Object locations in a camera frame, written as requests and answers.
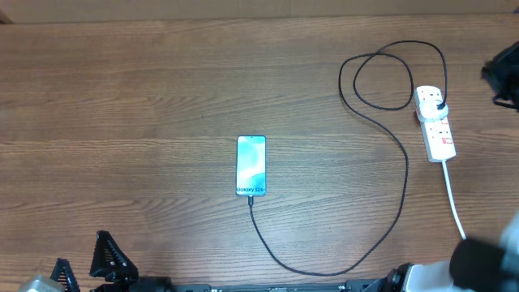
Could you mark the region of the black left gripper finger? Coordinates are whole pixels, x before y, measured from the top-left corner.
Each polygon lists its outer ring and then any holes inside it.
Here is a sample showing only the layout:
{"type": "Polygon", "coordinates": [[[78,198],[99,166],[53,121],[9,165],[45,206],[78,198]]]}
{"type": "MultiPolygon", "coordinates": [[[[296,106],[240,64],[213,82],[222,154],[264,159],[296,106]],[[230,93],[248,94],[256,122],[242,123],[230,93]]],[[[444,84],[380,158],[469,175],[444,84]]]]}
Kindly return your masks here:
{"type": "Polygon", "coordinates": [[[136,266],[118,247],[108,231],[97,232],[96,245],[89,275],[103,277],[106,281],[130,281],[139,278],[136,266]]]}
{"type": "Polygon", "coordinates": [[[80,292],[80,287],[70,262],[66,259],[57,258],[50,279],[64,286],[66,292],[80,292]]]}

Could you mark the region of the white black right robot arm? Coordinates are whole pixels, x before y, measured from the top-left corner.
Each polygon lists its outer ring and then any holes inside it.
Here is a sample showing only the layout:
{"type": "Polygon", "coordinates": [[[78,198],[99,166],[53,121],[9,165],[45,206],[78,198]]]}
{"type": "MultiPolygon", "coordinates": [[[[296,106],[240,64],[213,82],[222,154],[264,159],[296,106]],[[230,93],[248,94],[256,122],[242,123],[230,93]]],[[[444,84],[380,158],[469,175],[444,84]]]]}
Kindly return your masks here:
{"type": "Polygon", "coordinates": [[[504,229],[498,245],[466,235],[457,213],[447,167],[447,161],[457,155],[448,122],[447,91],[423,85],[411,96],[415,100],[428,161],[442,166],[448,201],[461,241],[449,260],[434,264],[403,264],[360,290],[517,291],[518,217],[504,229]]]}

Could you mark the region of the smartphone with lit screen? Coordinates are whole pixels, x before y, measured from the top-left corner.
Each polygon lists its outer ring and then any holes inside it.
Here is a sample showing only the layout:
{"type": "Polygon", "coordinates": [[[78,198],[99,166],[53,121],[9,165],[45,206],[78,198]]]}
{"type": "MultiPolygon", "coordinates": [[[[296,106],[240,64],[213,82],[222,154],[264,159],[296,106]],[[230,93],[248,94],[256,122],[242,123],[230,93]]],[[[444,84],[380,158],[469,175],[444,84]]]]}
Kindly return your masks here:
{"type": "Polygon", "coordinates": [[[236,195],[263,196],[267,193],[267,139],[264,135],[237,138],[236,195]]]}

